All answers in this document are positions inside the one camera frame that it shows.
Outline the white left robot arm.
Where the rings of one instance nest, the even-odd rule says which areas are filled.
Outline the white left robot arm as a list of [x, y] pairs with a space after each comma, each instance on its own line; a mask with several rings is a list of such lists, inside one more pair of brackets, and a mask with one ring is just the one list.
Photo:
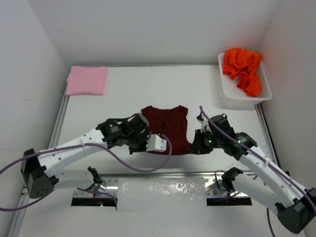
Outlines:
[[126, 145], [131, 151], [144, 151], [150, 136], [149, 122], [141, 114], [128, 118], [110, 118], [84, 135], [52, 149], [23, 153], [21, 173], [32, 199], [51, 193], [61, 182], [59, 172], [66, 166], [104, 148]]

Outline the pink t-shirt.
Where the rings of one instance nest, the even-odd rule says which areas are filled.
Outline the pink t-shirt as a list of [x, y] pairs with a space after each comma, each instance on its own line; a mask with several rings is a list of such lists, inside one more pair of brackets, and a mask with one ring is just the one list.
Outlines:
[[103, 95], [107, 74], [108, 68], [104, 66], [72, 66], [66, 95]]

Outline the orange t-shirt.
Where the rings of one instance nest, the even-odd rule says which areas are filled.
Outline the orange t-shirt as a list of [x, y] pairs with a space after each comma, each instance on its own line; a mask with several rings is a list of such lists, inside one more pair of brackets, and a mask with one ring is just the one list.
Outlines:
[[223, 74], [231, 80], [240, 78], [237, 88], [250, 97], [258, 97], [262, 91], [257, 70], [261, 63], [261, 54], [256, 51], [245, 50], [239, 47], [225, 51], [223, 58]]

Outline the dark red t-shirt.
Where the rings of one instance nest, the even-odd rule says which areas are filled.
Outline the dark red t-shirt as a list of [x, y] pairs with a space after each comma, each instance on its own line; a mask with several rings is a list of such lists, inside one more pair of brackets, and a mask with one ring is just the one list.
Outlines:
[[141, 114], [148, 120], [152, 134], [165, 135], [170, 140], [173, 156], [188, 153], [192, 146], [187, 139], [188, 108], [177, 106], [172, 109], [158, 109], [147, 106], [141, 110]]

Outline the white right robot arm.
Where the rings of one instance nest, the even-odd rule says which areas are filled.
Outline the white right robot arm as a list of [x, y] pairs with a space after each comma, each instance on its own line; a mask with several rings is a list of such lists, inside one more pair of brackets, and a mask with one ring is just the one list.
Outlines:
[[270, 210], [290, 232], [299, 234], [316, 216], [316, 190], [306, 188], [278, 167], [257, 142], [244, 132], [236, 133], [225, 114], [212, 118], [199, 114], [190, 154], [204, 155], [214, 149], [248, 167], [258, 179], [232, 167], [215, 179], [222, 194], [244, 193]]

